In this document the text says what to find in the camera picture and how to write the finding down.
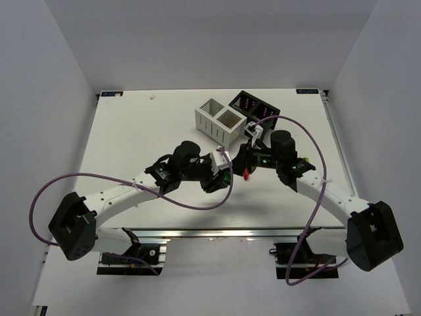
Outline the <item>red curved lego brick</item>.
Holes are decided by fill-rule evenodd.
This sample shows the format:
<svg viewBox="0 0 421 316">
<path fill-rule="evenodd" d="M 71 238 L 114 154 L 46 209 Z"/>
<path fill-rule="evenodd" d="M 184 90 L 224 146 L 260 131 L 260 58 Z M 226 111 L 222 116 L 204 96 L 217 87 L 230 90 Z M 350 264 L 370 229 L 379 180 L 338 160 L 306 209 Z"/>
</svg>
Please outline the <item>red curved lego brick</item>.
<svg viewBox="0 0 421 316">
<path fill-rule="evenodd" d="M 249 179 L 249 169 L 248 168 L 244 168 L 243 178 L 244 178 L 244 180 L 248 180 Z"/>
</svg>

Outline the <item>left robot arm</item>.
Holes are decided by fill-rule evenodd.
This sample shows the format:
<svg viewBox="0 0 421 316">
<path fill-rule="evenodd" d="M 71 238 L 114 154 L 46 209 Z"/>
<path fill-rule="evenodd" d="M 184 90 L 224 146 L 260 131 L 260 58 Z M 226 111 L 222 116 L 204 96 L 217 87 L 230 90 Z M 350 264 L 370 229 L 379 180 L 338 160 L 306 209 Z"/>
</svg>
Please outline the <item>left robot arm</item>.
<svg viewBox="0 0 421 316">
<path fill-rule="evenodd" d="M 200 147 L 183 141 L 131 180 L 94 194 L 67 194 L 49 223 L 49 231 L 69 261 L 91 251 L 127 260 L 142 257 L 141 243 L 129 228 L 108 228 L 105 223 L 122 212 L 166 195 L 183 181 L 199 182 L 206 193 L 233 187 L 230 154 L 218 147 L 202 156 Z"/>
</svg>

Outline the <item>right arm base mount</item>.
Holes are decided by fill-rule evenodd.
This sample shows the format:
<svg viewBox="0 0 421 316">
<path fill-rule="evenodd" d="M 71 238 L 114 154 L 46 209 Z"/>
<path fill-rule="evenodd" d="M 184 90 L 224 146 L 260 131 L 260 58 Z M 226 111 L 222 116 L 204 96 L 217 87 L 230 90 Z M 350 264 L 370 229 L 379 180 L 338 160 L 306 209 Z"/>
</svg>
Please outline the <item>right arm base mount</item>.
<svg viewBox="0 0 421 316">
<path fill-rule="evenodd" d="M 299 240 L 300 233 L 301 230 L 299 229 L 274 229 L 273 246 L 268 250 L 268 253 L 275 260 L 276 278 L 278 280 L 285 280 L 287 265 Z M 293 260 L 289 280 L 294 282 L 304 278 L 321 268 L 330 257 L 326 254 L 315 254 L 304 241 Z M 310 279 L 338 279 L 338 268 L 334 268 L 336 264 L 337 261 L 334 260 L 323 271 L 311 276 Z"/>
</svg>

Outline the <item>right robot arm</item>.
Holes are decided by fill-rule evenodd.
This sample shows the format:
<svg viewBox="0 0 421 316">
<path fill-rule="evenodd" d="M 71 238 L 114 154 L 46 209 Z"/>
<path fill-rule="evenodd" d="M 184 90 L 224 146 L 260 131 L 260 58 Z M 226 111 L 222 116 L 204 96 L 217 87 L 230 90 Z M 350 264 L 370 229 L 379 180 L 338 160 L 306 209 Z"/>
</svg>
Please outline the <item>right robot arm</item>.
<svg viewBox="0 0 421 316">
<path fill-rule="evenodd" d="M 240 146 L 233 160 L 234 173 L 247 177 L 258 167 L 274 169 L 281 183 L 320 203 L 343 225 L 341 230 L 309 229 L 299 251 L 344 257 L 363 271 L 371 271 L 403 250 L 390 206 L 352 196 L 323 179 L 315 166 L 298 156 L 288 131 L 273 132 L 270 146 L 261 141 Z"/>
</svg>

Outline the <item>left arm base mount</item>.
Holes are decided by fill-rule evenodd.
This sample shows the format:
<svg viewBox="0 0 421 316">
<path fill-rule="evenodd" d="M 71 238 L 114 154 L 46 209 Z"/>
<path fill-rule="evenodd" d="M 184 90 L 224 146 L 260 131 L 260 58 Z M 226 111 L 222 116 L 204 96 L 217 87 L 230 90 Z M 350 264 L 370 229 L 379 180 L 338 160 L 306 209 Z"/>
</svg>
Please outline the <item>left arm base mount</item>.
<svg viewBox="0 0 421 316">
<path fill-rule="evenodd" d="M 98 275 L 157 277 L 164 267 L 166 246 L 140 240 L 129 228 L 101 227 L 93 251 L 100 253 Z"/>
</svg>

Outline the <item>green square lego brick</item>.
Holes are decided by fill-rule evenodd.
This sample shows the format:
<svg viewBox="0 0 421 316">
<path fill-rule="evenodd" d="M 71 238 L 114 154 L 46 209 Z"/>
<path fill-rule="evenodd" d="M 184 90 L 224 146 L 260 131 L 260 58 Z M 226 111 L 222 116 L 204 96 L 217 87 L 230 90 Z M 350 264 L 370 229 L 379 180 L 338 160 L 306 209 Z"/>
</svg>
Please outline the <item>green square lego brick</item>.
<svg viewBox="0 0 421 316">
<path fill-rule="evenodd" d="M 231 183 L 231 173 L 230 171 L 225 171 L 224 172 L 224 178 L 223 178 L 223 182 L 230 184 Z"/>
</svg>

